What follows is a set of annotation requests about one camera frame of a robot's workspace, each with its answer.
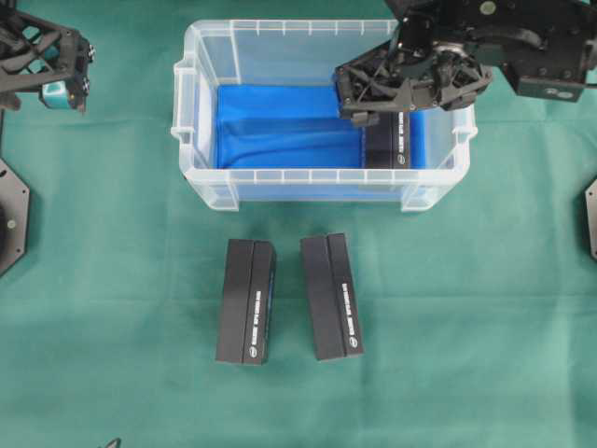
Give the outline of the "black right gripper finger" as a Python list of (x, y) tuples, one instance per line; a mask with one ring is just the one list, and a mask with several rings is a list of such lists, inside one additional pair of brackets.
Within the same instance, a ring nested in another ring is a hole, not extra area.
[(370, 127), (379, 123), (379, 114), (376, 112), (360, 111), (352, 114), (352, 124), (355, 127)]

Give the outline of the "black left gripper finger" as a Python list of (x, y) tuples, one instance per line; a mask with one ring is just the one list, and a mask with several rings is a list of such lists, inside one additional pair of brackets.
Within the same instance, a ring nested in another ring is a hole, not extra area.
[(70, 93), (64, 81), (55, 81), (42, 86), (41, 99), (50, 109), (69, 109)]

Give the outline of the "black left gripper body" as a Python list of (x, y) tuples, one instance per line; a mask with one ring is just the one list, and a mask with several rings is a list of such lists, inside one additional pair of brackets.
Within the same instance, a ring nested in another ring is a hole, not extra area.
[(86, 111), (95, 47), (78, 30), (16, 8), (1, 10), (1, 108), (21, 108), (21, 93), (41, 99), (42, 86), (64, 81), (70, 108)]

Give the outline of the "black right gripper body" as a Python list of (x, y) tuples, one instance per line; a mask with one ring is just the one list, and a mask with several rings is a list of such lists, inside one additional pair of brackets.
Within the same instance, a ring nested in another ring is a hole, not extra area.
[(408, 50), (390, 42), (338, 66), (339, 114), (452, 111), (475, 103), (493, 81), (492, 70), (462, 49)]

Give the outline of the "black right robot arm base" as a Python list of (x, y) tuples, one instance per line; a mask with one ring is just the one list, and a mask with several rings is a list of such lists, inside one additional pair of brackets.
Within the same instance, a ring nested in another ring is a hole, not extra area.
[(585, 189), (585, 205), (587, 212), (587, 229), (590, 244), (590, 256), (597, 260), (597, 179)]

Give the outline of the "black left robot arm base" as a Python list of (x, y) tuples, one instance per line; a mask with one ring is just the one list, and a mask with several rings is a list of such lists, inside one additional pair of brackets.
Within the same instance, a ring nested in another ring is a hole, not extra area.
[(1, 274), (25, 253), (27, 246), (30, 189), (1, 160)]

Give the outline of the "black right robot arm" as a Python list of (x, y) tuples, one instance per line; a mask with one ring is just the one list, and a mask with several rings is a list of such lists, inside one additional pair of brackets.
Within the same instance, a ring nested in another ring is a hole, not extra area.
[(474, 104), (498, 68), (523, 97), (575, 103), (596, 69), (593, 1), (390, 1), (391, 38), (338, 66), (340, 116)]

